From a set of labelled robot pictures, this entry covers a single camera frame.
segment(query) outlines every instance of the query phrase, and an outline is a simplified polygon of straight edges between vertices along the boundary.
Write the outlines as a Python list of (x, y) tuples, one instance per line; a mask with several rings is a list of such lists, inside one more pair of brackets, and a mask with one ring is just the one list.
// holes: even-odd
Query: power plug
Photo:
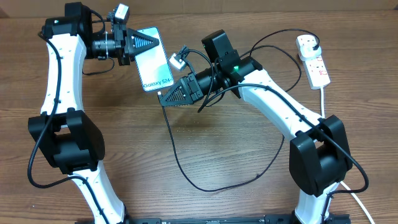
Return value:
[(317, 45), (317, 41), (313, 35), (300, 35), (296, 39), (296, 45), (298, 48), (298, 56), (302, 61), (315, 59), (322, 54), (322, 49), (319, 46), (316, 50), (314, 50), (314, 46)]
[[(300, 35), (296, 39), (296, 44), (299, 55), (302, 53), (303, 48), (310, 48), (316, 45), (314, 36), (312, 35)], [(326, 70), (325, 63), (323, 62), (322, 56), (318, 55), (312, 59), (303, 60), (305, 73), (307, 74), (308, 81), (310, 82), (311, 89), (318, 90), (323, 88), (330, 83), (328, 71)]]

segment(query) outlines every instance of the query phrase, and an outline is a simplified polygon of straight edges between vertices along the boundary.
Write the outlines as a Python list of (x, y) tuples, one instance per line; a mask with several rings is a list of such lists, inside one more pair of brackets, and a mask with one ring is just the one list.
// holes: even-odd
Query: wooden surface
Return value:
[[(64, 16), (63, 5), (76, 0), (2, 0), (0, 18)], [(226, 12), (297, 12), (297, 11), (360, 11), (390, 10), (398, 0), (80, 0), (100, 14), (107, 15), (119, 3), (130, 6), (130, 13), (199, 14)]]
[[(34, 145), (27, 119), (38, 116), (46, 86), (48, 57), (36, 33), (45, 19), (0, 19), (0, 223), (73, 223), (92, 214), (73, 183), (36, 189), (26, 176)], [(351, 153), (368, 173), (370, 188), (359, 197), (376, 223), (398, 218), (398, 12), (292, 12), (134, 16), (129, 27), (157, 26), (167, 55), (182, 45), (203, 51), (201, 38), (224, 29), (239, 53), (279, 29), (308, 29), (321, 38), (332, 83), (326, 87), (326, 114), (343, 120)], [(297, 55), (299, 32), (273, 36), (275, 44)], [(262, 49), (254, 57), (282, 87), (296, 81), (297, 68), (284, 54)], [(190, 55), (197, 71), (207, 64)], [(107, 62), (86, 61), (85, 71), (102, 70)], [(174, 72), (175, 80), (186, 73)], [(306, 76), (290, 94), (311, 110), (319, 110), (319, 92)], [(83, 77), (87, 115), (106, 143), (104, 163), (113, 188), (134, 217), (249, 217), (290, 213), (299, 188), (288, 167), (284, 144), (269, 171), (247, 186), (218, 193), (194, 189), (175, 163), (169, 134), (156, 93), (144, 93), (135, 65)], [(168, 108), (180, 162), (194, 183), (206, 189), (251, 179), (268, 165), (281, 134), (258, 110), (228, 93), (212, 108), (197, 114), (199, 104)], [(61, 178), (41, 152), (34, 179)], [(356, 169), (345, 182), (363, 185)], [(367, 223), (350, 195), (338, 195), (331, 211), (349, 213), (353, 223)]]

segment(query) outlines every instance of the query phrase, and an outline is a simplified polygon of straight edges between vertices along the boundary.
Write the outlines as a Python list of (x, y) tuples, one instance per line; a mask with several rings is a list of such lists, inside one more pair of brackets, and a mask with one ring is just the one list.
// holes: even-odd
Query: power strip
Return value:
[[(301, 50), (304, 49), (304, 47), (313, 47), (316, 44), (317, 42), (315, 37), (312, 35), (306, 34), (298, 36), (296, 39), (296, 45), (300, 58), (303, 58)], [(313, 59), (303, 60), (303, 65), (308, 81), (310, 82), (311, 89), (318, 90), (329, 85), (329, 74), (321, 55)]]

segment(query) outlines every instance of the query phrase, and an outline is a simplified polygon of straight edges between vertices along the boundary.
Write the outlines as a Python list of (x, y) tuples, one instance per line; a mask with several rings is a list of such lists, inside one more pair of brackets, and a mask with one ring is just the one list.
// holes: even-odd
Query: white robotic arm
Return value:
[[(75, 111), (83, 111), (83, 102), (81, 97), (82, 87), (82, 69), (86, 56), (86, 46), (79, 35), (60, 34), (54, 35), (49, 39), (57, 48), (61, 56), (62, 81), (60, 87), (60, 101), (58, 102), (55, 114), (65, 114), (73, 108)], [(49, 81), (47, 93), (44, 100), (41, 113), (50, 114), (54, 104), (54, 96), (57, 88), (58, 62), (52, 47), (47, 44), (49, 49)], [(100, 214), (93, 196), (97, 199), (103, 214), (110, 224), (123, 223), (125, 219), (124, 204), (116, 196), (111, 182), (106, 175), (103, 161), (98, 161), (96, 169), (82, 169), (73, 171), (69, 176), (80, 176), (87, 180), (93, 189), (94, 195), (90, 193), (87, 186), (79, 179), (72, 179), (82, 192), (87, 204), (93, 212), (95, 224), (106, 224), (103, 216)]]
[[(299, 109), (312, 124), (317, 125), (319, 123), (319, 118), (321, 118), (319, 114), (308, 110), (293, 99), (272, 80), (264, 69), (251, 72), (246, 75), (244, 80), (239, 84), (267, 85), (278, 91), (290, 104)], [(261, 111), (261, 113), (281, 131), (286, 140), (290, 141), (295, 138), (298, 131), (306, 132), (311, 129), (307, 123), (301, 121), (286, 103), (274, 93), (265, 91), (265, 89), (262, 88), (249, 86), (239, 88), (239, 93), (244, 101), (252, 104)], [(298, 204), (295, 208), (295, 216), (297, 219), (299, 219), (301, 223), (321, 223), (323, 220), (321, 214), (326, 202), (326, 196), (331, 191), (334, 191), (338, 184), (339, 183), (331, 184), (323, 191), (323, 194), (318, 197), (308, 195), (303, 190), (300, 190)]]
[[(93, 32), (92, 14), (103, 23), (99, 32)], [(128, 19), (129, 7), (120, 4), (108, 14), (107, 21), (112, 25), (112, 33), (108, 35), (104, 20), (97, 12), (81, 2), (66, 3), (65, 16), (47, 19), (39, 34), (49, 49), (49, 80), (40, 116), (29, 118), (28, 122), (29, 132), (36, 141), (28, 179), (39, 188), (73, 180), (90, 206), (96, 224), (125, 224), (129, 218), (104, 169), (105, 145), (101, 131), (83, 110), (83, 62), (117, 57), (119, 65), (130, 65), (137, 54), (159, 45), (158, 39), (128, 29)], [(134, 40), (147, 40), (147, 44), (136, 45)], [(68, 128), (70, 133), (57, 134), (62, 128)], [(38, 147), (52, 167), (59, 167), (69, 177), (47, 185), (35, 183), (31, 172)]]
[[(191, 70), (192, 73), (179, 79), (160, 98), (160, 104), (194, 104), (207, 95), (200, 112), (211, 100), (231, 90), (255, 106), (290, 141), (289, 171), (300, 188), (299, 202), (290, 220), (323, 223), (330, 216), (329, 193), (352, 168), (346, 155), (349, 147), (343, 123), (336, 116), (323, 119), (294, 100), (270, 78), (260, 63), (250, 56), (241, 58), (223, 30), (208, 35), (202, 39), (202, 44), (208, 54), (208, 58), (204, 57), (214, 65), (200, 73)], [(183, 67), (178, 64), (179, 58), (183, 58), (180, 63), (187, 61), (186, 51), (172, 55), (171, 64), (177, 69)], [(317, 148), (315, 141), (323, 145)]]
[[(314, 125), (319, 123), (321, 116), (308, 110), (306, 107), (294, 100), (289, 94), (281, 89), (268, 75), (267, 71), (255, 70), (244, 77), (239, 84), (267, 85), (278, 91), (286, 100)], [(242, 99), (255, 106), (281, 131), (286, 140), (290, 141), (296, 137), (297, 131), (306, 132), (311, 127), (300, 120), (300, 118), (283, 102), (277, 95), (262, 88), (241, 87), (239, 93)]]
[[(49, 41), (56, 46), (62, 58), (60, 101), (55, 114), (66, 113), (69, 108), (84, 111), (81, 98), (81, 72), (87, 52), (86, 45), (80, 35), (59, 34), (54, 35)], [(49, 49), (49, 81), (40, 114), (44, 112), (47, 114), (51, 113), (57, 89), (57, 56), (49, 44), (47, 44), (47, 48)]]

